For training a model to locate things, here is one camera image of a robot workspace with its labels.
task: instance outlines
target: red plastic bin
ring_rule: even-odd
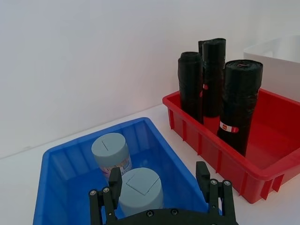
[[[267,199],[300,173],[300,103],[260,89],[246,157],[216,136],[219,118],[204,125],[182,111],[179,91],[163,98],[175,130],[248,202]]]

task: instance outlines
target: can label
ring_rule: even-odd
[[[131,163],[131,158],[128,156],[126,159],[124,159],[120,164],[110,166],[110,167],[100,167],[102,170],[104,176],[106,178],[109,178],[109,175],[111,174],[111,170],[115,167],[119,167],[121,170],[121,175],[123,176],[126,172],[132,169],[132,163]]]
[[[237,133],[239,131],[239,128],[238,127],[231,127],[229,125],[226,125],[224,123],[222,123],[222,121],[220,121],[220,127],[227,131],[227,132],[231,132],[231,133]]]

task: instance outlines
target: white sticker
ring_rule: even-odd
[[[225,130],[227,132],[231,132],[231,133],[237,133],[239,131],[238,127],[232,127],[232,126],[226,125],[226,124],[222,123],[222,121],[220,121],[220,127],[223,130]]]

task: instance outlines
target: black garbage bag roll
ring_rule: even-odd
[[[222,100],[226,40],[216,38],[204,41],[202,51],[203,115],[206,117],[217,117],[220,115]]]
[[[202,65],[198,52],[183,52],[178,59],[180,104],[183,111],[203,123]]]
[[[209,40],[198,41],[198,51],[201,57],[201,62],[203,62],[203,43]]]
[[[217,135],[244,156],[262,75],[263,65],[260,62],[234,60],[225,65]]]

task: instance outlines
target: white backdrop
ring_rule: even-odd
[[[196,51],[198,40],[226,38],[232,60],[286,32],[276,5],[1,0],[0,158],[160,104],[178,89],[180,53]],[[286,13],[285,22],[299,18],[296,8]]]

